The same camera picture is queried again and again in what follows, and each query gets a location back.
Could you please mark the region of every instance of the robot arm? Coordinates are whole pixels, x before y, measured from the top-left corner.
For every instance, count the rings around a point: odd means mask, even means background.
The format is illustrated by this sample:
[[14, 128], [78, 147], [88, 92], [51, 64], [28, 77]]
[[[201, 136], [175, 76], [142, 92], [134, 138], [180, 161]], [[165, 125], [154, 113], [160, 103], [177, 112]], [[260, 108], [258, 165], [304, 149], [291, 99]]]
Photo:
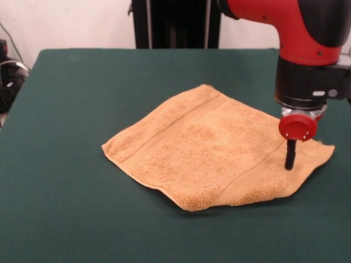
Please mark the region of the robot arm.
[[280, 51], [275, 98], [292, 169], [296, 141], [314, 137], [327, 100], [351, 100], [351, 57], [341, 54], [351, 28], [351, 0], [218, 0], [233, 19], [273, 25]]

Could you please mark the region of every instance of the cable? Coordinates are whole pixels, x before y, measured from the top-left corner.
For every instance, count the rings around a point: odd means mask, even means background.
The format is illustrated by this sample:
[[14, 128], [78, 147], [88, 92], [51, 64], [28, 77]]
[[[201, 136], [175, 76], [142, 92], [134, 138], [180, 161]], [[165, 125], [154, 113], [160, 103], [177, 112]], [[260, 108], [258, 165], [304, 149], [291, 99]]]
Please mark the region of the cable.
[[30, 73], [30, 69], [29, 67], [27, 67], [23, 62], [18, 61], [18, 60], [5, 60], [3, 62], [0, 63], [0, 67], [5, 65], [5, 64], [16, 64], [17, 66], [19, 66], [20, 68], [22, 68], [23, 70], [25, 70], [27, 73]]
[[12, 39], [11, 34], [6, 30], [6, 28], [3, 26], [3, 24], [1, 22], [0, 22], [0, 27], [3, 29], [3, 31], [6, 33], [6, 35], [8, 35], [8, 37], [10, 38], [10, 41], [18, 54], [18, 57], [20, 58], [21, 62], [23, 62], [23, 58], [22, 58], [21, 54], [19, 53], [17, 46], [15, 45], [15, 42]]

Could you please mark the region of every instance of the green tablecloth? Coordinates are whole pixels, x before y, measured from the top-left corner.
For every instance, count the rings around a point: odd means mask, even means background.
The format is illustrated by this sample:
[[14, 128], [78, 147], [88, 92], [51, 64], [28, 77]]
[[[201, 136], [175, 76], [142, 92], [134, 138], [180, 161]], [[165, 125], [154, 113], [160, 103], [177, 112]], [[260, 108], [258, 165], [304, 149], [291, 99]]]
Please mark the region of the green tablecloth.
[[45, 50], [0, 132], [0, 262], [350, 262], [351, 108], [336, 152], [291, 198], [180, 210], [101, 144], [202, 83], [279, 116], [276, 50]]

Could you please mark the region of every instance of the towel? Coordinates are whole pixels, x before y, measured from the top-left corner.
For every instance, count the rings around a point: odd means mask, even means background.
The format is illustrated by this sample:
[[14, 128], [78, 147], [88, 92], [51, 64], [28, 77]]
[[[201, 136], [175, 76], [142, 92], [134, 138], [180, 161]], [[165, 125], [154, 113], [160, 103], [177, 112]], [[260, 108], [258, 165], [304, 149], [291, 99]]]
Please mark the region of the towel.
[[331, 158], [332, 145], [298, 142], [295, 166], [286, 170], [278, 125], [204, 84], [169, 98], [102, 149], [136, 182], [186, 211], [235, 207], [293, 195]]

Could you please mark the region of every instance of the white wall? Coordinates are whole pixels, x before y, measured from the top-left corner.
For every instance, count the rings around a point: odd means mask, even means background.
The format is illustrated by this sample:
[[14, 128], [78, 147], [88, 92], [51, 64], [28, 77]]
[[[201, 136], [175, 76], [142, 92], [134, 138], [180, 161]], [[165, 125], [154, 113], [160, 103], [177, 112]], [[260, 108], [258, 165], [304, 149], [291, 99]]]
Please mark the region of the white wall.
[[[135, 48], [131, 0], [0, 0], [0, 21], [31, 67], [46, 48]], [[344, 51], [348, 51], [351, 38]], [[223, 16], [220, 48], [279, 46], [269, 25]], [[11, 45], [10, 55], [16, 57]]]

